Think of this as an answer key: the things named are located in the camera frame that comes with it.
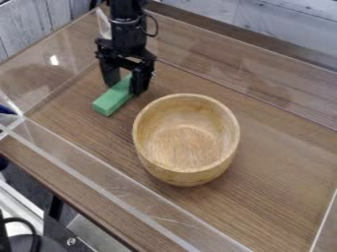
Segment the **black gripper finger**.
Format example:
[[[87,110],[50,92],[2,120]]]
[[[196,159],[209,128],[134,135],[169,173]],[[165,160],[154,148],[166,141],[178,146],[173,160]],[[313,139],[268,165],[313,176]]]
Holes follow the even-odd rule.
[[[141,64],[131,71],[130,92],[141,95],[147,91],[149,83],[153,77],[154,65]]]
[[[102,60],[101,69],[105,83],[111,88],[122,79],[121,67],[115,63]]]

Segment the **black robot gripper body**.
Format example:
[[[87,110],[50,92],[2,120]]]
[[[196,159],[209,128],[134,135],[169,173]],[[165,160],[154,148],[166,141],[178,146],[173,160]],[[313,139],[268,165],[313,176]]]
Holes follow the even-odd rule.
[[[134,74],[151,74],[157,56],[147,50],[147,38],[157,33],[147,32],[147,17],[129,19],[110,18],[110,33],[97,40],[97,58],[105,74],[117,74],[121,69]]]

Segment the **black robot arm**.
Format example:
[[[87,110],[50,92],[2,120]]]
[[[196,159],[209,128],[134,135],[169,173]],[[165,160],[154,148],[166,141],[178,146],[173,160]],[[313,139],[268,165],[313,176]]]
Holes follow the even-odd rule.
[[[157,56],[147,50],[149,37],[158,35],[147,32],[147,19],[157,20],[146,13],[146,0],[111,0],[110,1],[110,25],[111,38],[98,37],[95,43],[97,58],[106,85],[111,88],[122,79],[121,69],[130,70],[130,86],[127,91],[133,95],[141,95],[147,91]]]

